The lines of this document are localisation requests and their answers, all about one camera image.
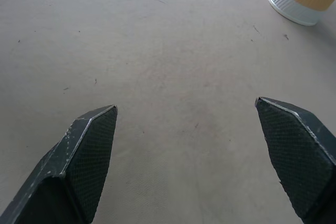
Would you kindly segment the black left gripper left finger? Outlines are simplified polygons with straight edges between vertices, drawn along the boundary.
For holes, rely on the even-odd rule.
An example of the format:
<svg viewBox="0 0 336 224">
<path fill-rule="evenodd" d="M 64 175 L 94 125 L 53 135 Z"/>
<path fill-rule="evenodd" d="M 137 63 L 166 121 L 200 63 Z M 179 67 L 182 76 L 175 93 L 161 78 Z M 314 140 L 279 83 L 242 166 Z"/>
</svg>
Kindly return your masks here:
<svg viewBox="0 0 336 224">
<path fill-rule="evenodd" d="M 91 224 L 109 170 L 118 108 L 76 118 L 37 163 L 0 224 Z"/>
</svg>

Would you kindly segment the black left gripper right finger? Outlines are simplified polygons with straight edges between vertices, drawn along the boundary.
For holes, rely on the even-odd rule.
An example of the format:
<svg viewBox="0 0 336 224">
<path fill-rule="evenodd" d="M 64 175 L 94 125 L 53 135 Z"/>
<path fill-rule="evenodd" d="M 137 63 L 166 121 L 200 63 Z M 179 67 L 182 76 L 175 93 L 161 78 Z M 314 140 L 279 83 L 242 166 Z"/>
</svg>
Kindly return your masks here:
<svg viewBox="0 0 336 224">
<path fill-rule="evenodd" d="M 336 224 L 336 136 L 310 111 L 255 102 L 271 163 L 304 224 Z"/>
</svg>

